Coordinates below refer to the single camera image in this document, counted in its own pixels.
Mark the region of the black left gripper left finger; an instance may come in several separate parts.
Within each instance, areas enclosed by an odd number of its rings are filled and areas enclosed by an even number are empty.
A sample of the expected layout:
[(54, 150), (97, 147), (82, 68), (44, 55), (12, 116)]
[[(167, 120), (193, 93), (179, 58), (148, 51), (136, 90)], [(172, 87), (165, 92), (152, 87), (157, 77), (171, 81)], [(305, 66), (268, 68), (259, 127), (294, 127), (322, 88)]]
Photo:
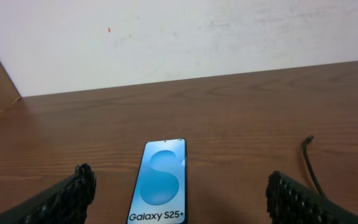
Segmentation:
[(73, 175), (0, 213), (0, 224), (84, 224), (95, 193), (95, 173), (80, 164)]

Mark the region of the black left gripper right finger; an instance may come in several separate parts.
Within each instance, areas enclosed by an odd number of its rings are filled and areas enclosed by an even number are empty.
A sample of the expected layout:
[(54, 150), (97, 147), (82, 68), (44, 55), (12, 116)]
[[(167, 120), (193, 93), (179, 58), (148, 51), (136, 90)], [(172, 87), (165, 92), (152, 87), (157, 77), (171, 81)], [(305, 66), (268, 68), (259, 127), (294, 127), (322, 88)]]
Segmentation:
[(265, 192), (273, 224), (358, 224), (358, 216), (274, 171)]

